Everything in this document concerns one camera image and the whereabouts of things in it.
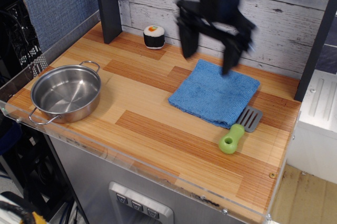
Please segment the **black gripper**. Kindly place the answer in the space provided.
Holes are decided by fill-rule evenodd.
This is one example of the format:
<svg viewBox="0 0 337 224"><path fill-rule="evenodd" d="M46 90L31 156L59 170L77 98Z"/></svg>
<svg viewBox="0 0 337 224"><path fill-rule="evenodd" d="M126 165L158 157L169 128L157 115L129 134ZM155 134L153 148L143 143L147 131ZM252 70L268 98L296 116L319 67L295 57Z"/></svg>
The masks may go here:
<svg viewBox="0 0 337 224"><path fill-rule="evenodd" d="M239 11L240 0L178 0L177 25L184 58L193 56L199 34L219 40L225 46L222 75L236 66L243 51L250 48L255 25Z"/></svg>

